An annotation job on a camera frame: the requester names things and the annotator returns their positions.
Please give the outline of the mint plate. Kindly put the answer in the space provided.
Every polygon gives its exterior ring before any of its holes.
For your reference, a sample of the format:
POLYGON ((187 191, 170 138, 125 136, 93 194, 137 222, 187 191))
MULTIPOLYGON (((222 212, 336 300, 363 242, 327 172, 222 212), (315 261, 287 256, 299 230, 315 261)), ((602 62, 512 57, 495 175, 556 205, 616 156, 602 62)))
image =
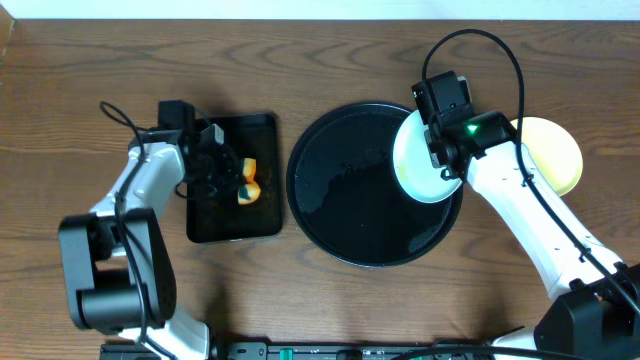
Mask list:
POLYGON ((425 138, 427 131, 419 111, 410 113, 396 133, 392 163, 401 189, 412 199, 430 204, 451 197, 462 181, 441 178, 442 168, 435 168, 431 162, 425 138))

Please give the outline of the green and orange sponge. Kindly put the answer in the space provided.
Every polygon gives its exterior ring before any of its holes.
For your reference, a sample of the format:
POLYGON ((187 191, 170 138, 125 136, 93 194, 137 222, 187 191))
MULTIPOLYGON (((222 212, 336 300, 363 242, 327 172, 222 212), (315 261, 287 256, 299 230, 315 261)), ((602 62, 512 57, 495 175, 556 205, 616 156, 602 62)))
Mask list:
POLYGON ((242 180, 243 183, 237 191, 237 201, 239 205, 249 205, 258 200, 261 195, 261 188, 255 181, 257 172, 257 161, 253 158, 242 160, 242 180))

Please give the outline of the yellow plate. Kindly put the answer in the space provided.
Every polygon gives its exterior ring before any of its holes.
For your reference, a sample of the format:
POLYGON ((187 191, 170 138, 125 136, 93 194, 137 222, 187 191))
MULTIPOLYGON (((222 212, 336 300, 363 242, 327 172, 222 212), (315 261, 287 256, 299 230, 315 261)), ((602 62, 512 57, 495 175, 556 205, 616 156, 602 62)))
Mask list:
POLYGON ((539 172, 559 195, 568 194, 583 172, 583 156, 574 137, 559 124, 540 117, 524 117, 522 142, 539 172))

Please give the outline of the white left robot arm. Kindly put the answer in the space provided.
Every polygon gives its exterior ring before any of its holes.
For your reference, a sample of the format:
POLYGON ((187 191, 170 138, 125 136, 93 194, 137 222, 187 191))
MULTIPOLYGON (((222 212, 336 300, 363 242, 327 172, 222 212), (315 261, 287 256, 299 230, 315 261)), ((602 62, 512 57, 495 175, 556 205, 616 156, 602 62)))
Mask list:
POLYGON ((184 180, 215 193, 241 176, 241 161, 226 144, 202 144, 179 130, 134 138, 127 165, 105 197, 58 228, 74 325, 133 340, 159 359, 226 358, 212 327, 177 303, 158 219, 184 180))

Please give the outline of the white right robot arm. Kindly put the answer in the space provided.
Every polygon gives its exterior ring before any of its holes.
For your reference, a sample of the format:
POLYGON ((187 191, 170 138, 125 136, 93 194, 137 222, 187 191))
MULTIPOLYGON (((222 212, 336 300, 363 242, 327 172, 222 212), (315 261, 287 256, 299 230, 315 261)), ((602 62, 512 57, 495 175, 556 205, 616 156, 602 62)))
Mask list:
POLYGON ((404 191, 440 202, 463 183, 500 215, 532 260, 552 302, 533 328, 491 340, 475 353, 494 359, 636 359, 639 268, 602 244, 549 181, 579 162, 561 127, 536 117, 477 115, 470 105, 416 110, 393 148, 404 191))

